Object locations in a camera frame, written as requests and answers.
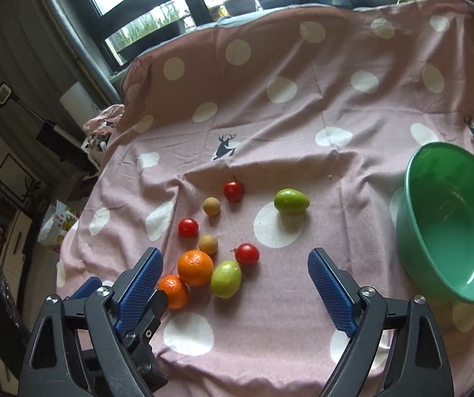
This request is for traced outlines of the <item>small orange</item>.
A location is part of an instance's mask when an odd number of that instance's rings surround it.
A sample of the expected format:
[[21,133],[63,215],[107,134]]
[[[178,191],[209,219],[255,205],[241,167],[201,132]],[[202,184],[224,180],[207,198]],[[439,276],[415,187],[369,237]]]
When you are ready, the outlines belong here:
[[168,308],[171,310],[182,309],[189,303],[189,288],[177,275],[166,275],[162,277],[157,289],[166,293]]

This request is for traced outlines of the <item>large orange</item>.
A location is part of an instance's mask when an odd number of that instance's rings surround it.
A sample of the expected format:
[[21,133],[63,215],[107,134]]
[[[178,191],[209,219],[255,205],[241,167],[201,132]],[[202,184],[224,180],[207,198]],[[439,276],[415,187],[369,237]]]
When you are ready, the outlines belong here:
[[201,250],[189,250],[178,260],[178,275],[191,287],[202,287],[211,281],[214,271],[212,258]]

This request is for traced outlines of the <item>pale green fruit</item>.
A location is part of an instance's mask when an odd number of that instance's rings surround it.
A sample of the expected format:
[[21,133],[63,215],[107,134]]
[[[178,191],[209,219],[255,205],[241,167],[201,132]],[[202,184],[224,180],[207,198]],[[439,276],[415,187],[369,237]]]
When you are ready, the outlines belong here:
[[234,260],[224,261],[214,269],[210,289],[214,296],[229,299],[238,292],[241,280],[239,264]]

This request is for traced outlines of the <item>tan round fruit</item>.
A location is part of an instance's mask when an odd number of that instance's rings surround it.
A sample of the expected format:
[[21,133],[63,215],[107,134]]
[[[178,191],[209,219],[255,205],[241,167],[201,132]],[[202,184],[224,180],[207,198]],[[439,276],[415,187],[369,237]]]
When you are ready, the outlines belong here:
[[203,235],[198,240],[198,248],[206,254],[213,255],[218,250],[218,240],[213,235]]
[[203,202],[203,210],[210,217],[217,216],[221,210],[220,201],[213,196],[206,198]]

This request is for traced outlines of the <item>bright green fruit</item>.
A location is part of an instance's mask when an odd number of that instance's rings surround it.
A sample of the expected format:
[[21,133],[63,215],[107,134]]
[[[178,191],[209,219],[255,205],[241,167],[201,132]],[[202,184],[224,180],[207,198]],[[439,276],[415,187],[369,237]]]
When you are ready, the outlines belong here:
[[298,215],[304,213],[310,206],[310,199],[303,192],[285,188],[276,193],[274,207],[277,211],[286,215]]

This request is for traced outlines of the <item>red tomato left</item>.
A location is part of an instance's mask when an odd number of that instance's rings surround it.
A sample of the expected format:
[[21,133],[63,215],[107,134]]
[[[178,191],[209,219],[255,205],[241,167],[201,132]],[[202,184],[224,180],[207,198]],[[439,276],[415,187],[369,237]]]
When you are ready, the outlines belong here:
[[199,233],[199,225],[192,218],[184,218],[179,222],[178,231],[182,238],[195,238]]

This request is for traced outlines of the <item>green plastic bowl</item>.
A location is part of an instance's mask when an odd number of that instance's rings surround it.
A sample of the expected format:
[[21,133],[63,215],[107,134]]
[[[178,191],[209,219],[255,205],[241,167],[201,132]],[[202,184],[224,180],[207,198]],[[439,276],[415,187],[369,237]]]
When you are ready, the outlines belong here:
[[428,298],[474,304],[474,155],[429,143],[411,157],[397,208],[397,245]]

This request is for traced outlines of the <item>red tomato with stem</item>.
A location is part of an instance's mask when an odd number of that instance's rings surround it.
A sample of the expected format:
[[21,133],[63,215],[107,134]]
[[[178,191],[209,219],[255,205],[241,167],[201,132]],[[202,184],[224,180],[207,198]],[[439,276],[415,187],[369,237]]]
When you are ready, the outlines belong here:
[[240,265],[249,266],[259,262],[260,252],[258,248],[250,243],[243,243],[232,250],[235,260]]

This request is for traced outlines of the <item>red tomato far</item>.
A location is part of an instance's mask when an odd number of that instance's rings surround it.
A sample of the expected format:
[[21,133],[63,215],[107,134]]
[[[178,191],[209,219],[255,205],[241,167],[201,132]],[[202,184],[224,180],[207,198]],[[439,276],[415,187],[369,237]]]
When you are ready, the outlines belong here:
[[244,196],[244,186],[232,178],[223,184],[223,195],[229,202],[240,202]]

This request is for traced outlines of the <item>white paper roll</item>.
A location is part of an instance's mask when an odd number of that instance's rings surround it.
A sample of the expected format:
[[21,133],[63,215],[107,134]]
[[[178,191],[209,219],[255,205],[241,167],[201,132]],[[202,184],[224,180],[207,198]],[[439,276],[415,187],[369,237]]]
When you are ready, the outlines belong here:
[[74,83],[59,99],[59,102],[79,128],[100,112],[93,98],[80,82]]

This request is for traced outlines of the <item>pink polka dot cloth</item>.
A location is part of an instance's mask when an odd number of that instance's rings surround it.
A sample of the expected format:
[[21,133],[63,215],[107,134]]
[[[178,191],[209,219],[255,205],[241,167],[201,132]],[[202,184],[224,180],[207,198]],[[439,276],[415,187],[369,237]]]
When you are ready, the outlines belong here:
[[[144,54],[102,174],[66,235],[58,291],[113,282],[145,250],[164,273],[196,247],[179,222],[215,236],[215,259],[250,243],[230,299],[194,288],[151,345],[163,396],[315,396],[347,344],[307,271],[322,247],[382,295],[416,294],[397,255],[411,155],[436,141],[474,149],[474,5],[417,0],[367,11],[300,6],[196,30]],[[229,202],[223,184],[244,186]],[[285,188],[310,199],[276,210]],[[216,197],[220,213],[203,210]]]

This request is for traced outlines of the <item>black plant trough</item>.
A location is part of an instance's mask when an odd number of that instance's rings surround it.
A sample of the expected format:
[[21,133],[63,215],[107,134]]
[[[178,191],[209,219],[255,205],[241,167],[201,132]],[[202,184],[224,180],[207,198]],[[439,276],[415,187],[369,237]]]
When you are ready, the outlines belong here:
[[259,10],[297,5],[299,2],[300,0],[228,0],[223,5],[229,16],[238,16]]

